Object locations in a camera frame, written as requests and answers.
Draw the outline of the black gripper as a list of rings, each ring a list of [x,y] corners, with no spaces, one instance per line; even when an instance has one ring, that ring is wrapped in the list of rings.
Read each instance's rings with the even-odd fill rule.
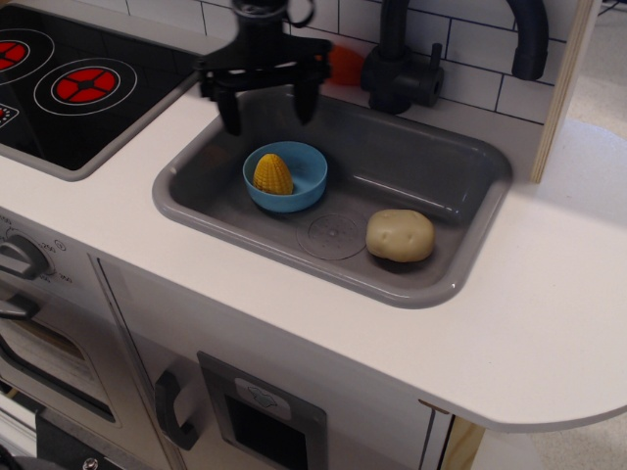
[[[217,107],[225,130],[239,136],[241,120],[235,93],[291,84],[301,124],[309,123],[319,86],[330,76],[330,41],[293,36],[283,16],[236,17],[235,38],[196,62],[201,94]]]

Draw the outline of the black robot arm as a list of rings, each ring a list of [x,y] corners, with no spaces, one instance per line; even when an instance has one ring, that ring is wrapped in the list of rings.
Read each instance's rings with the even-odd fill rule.
[[[328,40],[293,36],[284,31],[291,23],[286,1],[233,1],[237,34],[226,46],[195,63],[201,95],[217,104],[225,130],[241,133],[237,95],[241,92],[290,85],[300,123],[313,118],[319,87],[331,76]],[[314,17],[310,12],[296,28]]]

